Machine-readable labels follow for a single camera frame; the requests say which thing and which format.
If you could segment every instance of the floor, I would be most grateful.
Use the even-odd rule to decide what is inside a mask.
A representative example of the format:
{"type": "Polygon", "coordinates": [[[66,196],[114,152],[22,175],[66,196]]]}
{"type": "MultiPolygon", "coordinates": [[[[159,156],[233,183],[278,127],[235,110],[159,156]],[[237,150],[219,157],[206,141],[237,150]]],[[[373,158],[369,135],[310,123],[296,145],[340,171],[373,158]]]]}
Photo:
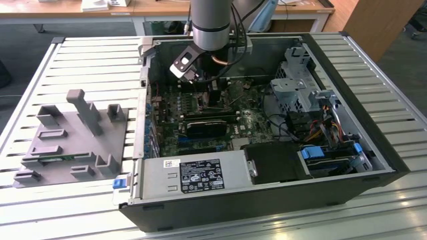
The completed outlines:
{"type": "MultiPolygon", "coordinates": [[[[127,22],[47,24],[38,33],[33,25],[0,25],[0,59],[14,81],[0,88],[0,96],[22,95],[39,67],[54,37],[134,36],[134,25],[127,22]]],[[[402,89],[422,113],[427,115],[427,34],[412,39],[413,28],[402,32],[380,67],[402,89]]],[[[7,125],[21,97],[0,97],[0,132],[7,125]]]]}

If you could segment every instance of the sticker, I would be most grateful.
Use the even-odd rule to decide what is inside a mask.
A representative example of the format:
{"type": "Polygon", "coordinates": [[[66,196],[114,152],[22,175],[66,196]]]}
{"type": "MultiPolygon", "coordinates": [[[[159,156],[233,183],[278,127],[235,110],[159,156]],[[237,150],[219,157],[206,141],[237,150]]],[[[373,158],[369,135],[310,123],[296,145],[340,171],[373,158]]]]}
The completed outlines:
{"type": "Polygon", "coordinates": [[[171,159],[171,160],[165,160],[163,161],[163,167],[165,168],[175,168],[181,166],[181,159],[171,159]]]}
{"type": "Polygon", "coordinates": [[[185,194],[225,188],[225,177],[219,159],[182,162],[181,191],[185,194]]]}
{"type": "Polygon", "coordinates": [[[123,15],[131,15],[131,13],[130,12],[113,12],[111,13],[111,15],[114,15],[114,16],[123,16],[123,15]]]}

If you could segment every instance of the green circuit board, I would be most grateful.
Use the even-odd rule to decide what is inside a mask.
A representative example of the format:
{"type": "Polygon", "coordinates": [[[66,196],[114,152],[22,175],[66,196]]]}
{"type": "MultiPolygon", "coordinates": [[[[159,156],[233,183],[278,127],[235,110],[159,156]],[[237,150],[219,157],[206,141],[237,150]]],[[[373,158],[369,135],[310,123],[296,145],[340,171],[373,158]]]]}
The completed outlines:
{"type": "Polygon", "coordinates": [[[157,107],[157,125],[159,128],[161,156],[179,156],[206,152],[233,151],[237,140],[252,143],[274,141],[274,134],[261,108],[265,85],[252,85],[245,78],[231,81],[221,92],[221,102],[207,106],[203,92],[183,93],[169,89],[157,107]],[[198,116],[233,112],[234,123],[227,124],[226,134],[219,137],[190,139],[186,135],[187,122],[183,115],[198,116]]]}

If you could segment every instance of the power supply label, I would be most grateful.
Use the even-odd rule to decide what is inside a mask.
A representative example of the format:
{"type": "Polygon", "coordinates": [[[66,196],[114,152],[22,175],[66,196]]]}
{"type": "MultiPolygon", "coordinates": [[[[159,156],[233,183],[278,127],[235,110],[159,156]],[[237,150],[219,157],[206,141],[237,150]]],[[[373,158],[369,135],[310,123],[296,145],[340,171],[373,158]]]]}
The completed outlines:
{"type": "Polygon", "coordinates": [[[182,162],[181,191],[185,194],[225,188],[225,177],[219,159],[182,162]]]}

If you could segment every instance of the slotted aluminum table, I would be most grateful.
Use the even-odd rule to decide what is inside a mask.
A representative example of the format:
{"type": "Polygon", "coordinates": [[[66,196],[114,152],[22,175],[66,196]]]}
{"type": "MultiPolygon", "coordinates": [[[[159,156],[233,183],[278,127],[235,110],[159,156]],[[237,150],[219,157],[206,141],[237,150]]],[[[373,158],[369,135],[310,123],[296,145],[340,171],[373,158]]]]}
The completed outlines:
{"type": "Polygon", "coordinates": [[[195,227],[142,232],[113,203],[113,180],[13,188],[41,105],[83,89],[98,109],[130,108],[122,172],[133,168],[141,65],[138,37],[67,38],[53,44],[0,136],[0,236],[6,239],[426,239],[427,120],[350,37],[313,34],[412,173],[344,205],[195,227]]]}

